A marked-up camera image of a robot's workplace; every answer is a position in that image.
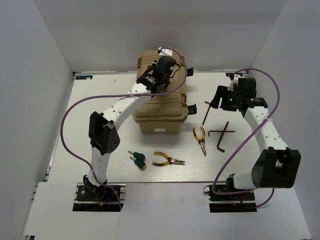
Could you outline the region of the tan plastic toolbox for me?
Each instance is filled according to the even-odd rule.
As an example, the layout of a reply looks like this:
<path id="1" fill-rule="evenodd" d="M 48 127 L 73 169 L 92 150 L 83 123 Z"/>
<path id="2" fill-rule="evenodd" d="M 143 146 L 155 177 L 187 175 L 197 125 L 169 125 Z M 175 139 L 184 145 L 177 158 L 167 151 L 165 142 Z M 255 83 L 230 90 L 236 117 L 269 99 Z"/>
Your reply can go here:
<path id="1" fill-rule="evenodd" d="M 174 91 L 168 95 L 154 96 L 133 112 L 132 117 L 139 125 L 142 134 L 180 133 L 182 124 L 188 118 L 187 83 L 185 81 L 185 64 L 181 57 L 183 52 L 177 48 L 172 50 L 172 58 L 178 65 L 174 66 L 170 84 L 164 92 Z M 140 77 L 158 60 L 158 50 L 145 50 L 137 60 L 137 77 Z"/>

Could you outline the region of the yellow needle-nose pliers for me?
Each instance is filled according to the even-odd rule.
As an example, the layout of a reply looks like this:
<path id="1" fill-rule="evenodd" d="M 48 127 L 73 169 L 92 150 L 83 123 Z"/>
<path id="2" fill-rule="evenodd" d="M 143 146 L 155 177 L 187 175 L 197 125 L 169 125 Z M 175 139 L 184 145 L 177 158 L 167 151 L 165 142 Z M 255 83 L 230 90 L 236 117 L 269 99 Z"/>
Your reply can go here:
<path id="1" fill-rule="evenodd" d="M 186 162 L 180 159 L 172 158 L 168 156 L 167 154 L 160 152 L 160 151 L 155 151 L 153 153 L 155 156 L 161 156 L 166 159 L 164 162 L 152 162 L 152 165 L 155 167 L 164 167 L 167 165 L 185 165 Z"/>
<path id="2" fill-rule="evenodd" d="M 192 131 L 193 131 L 194 138 L 196 139 L 196 141 L 200 145 L 200 148 L 203 152 L 203 155 L 206 157 L 207 156 L 206 141 L 205 141 L 206 134 L 205 134 L 204 127 L 202 125 L 200 126 L 200 131 L 201 131 L 202 137 L 198 136 L 197 131 L 196 131 L 196 127 L 193 127 Z"/>

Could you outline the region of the brown hex key long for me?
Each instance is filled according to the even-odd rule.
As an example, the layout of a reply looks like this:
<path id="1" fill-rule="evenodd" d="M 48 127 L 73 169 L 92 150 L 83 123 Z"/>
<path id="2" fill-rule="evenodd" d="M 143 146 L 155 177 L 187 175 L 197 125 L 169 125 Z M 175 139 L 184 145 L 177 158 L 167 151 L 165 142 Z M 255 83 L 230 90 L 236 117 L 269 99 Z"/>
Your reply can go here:
<path id="1" fill-rule="evenodd" d="M 224 153 L 225 150 L 224 150 L 223 148 L 221 148 L 221 142 L 222 142 L 222 139 L 223 139 L 223 137 L 224 137 L 224 135 L 225 135 L 225 133 L 226 133 L 226 131 L 227 131 L 228 125 L 229 125 L 229 121 L 226 122 L 226 124 L 225 124 L 225 126 L 224 126 L 224 129 L 222 130 L 222 133 L 221 133 L 221 135 L 220 135 L 220 138 L 219 138 L 219 140 L 218 140 L 218 142 L 217 142 L 217 146 L 216 146 L 217 149 L 218 149 L 220 152 L 222 152 L 222 153 Z"/>

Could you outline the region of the green screwdriver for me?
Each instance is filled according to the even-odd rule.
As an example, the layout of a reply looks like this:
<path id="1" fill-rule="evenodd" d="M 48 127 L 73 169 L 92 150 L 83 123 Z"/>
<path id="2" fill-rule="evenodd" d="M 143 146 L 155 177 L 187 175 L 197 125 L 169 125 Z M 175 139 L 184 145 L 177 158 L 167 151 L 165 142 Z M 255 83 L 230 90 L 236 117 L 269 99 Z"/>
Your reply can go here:
<path id="1" fill-rule="evenodd" d="M 130 150 L 128 151 L 128 153 L 132 155 L 132 157 L 131 157 L 132 160 L 138 160 L 138 161 L 143 161 L 143 162 L 146 160 L 145 155 L 142 153 L 139 153 L 136 151 L 132 152 Z"/>
<path id="2" fill-rule="evenodd" d="M 134 162 L 134 164 L 140 169 L 140 170 L 142 170 L 142 171 L 144 171 L 145 169 L 146 169 L 146 164 L 145 164 L 145 162 L 143 161 L 143 160 L 139 160 L 139 159 L 135 159 L 135 158 L 133 158 L 133 157 L 129 157 L 133 162 Z"/>

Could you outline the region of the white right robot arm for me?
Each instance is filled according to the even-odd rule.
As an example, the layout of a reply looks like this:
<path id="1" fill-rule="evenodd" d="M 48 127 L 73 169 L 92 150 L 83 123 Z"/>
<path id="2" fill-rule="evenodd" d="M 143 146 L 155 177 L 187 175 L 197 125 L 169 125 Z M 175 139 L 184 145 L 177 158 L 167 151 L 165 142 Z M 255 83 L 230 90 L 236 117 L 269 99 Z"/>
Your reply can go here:
<path id="1" fill-rule="evenodd" d="M 252 129 L 260 155 L 250 170 L 233 173 L 225 181 L 225 189 L 212 191 L 236 200 L 244 193 L 260 188 L 290 189 L 294 186 L 301 154 L 280 137 L 271 121 L 272 112 L 264 98 L 257 96 L 256 80 L 235 77 L 229 86 L 219 85 L 210 102 L 214 109 L 241 112 Z"/>

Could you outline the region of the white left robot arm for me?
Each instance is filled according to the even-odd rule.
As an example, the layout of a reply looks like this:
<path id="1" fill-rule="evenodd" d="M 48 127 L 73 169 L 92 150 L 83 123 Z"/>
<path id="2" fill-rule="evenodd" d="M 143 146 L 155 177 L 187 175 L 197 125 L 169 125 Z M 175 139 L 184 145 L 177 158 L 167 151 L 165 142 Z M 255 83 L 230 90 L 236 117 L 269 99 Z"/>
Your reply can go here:
<path id="1" fill-rule="evenodd" d="M 151 94 L 162 93 L 170 84 L 170 75 L 177 61 L 169 56 L 159 58 L 155 66 L 148 68 L 128 91 L 129 97 L 122 97 L 107 110 L 93 112 L 89 120 L 91 145 L 91 170 L 83 177 L 88 193 L 99 200 L 105 196 L 107 167 L 111 153 L 120 144 L 118 129 L 139 107 L 148 102 Z"/>

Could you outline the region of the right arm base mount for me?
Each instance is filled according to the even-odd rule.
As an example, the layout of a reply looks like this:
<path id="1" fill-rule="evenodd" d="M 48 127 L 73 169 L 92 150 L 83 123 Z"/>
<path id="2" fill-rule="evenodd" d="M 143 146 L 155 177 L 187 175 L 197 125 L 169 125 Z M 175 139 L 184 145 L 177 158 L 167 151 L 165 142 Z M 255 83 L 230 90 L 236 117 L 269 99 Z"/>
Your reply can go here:
<path id="1" fill-rule="evenodd" d="M 253 191 L 236 189 L 234 175 L 230 174 L 225 183 L 217 183 L 203 188 L 203 193 L 209 196 L 210 213 L 254 213 L 257 212 L 256 198 Z"/>

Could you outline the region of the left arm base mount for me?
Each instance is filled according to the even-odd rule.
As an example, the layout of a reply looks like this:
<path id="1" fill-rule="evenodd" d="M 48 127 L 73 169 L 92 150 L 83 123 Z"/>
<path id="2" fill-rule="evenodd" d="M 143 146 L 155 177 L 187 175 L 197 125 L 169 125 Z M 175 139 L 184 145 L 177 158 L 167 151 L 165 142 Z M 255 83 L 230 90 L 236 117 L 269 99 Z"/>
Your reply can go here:
<path id="1" fill-rule="evenodd" d="M 83 183 L 78 183 L 73 201 L 73 212 L 120 212 L 125 203 L 126 184 L 111 184 L 117 191 L 117 196 L 109 188 L 95 196 Z"/>

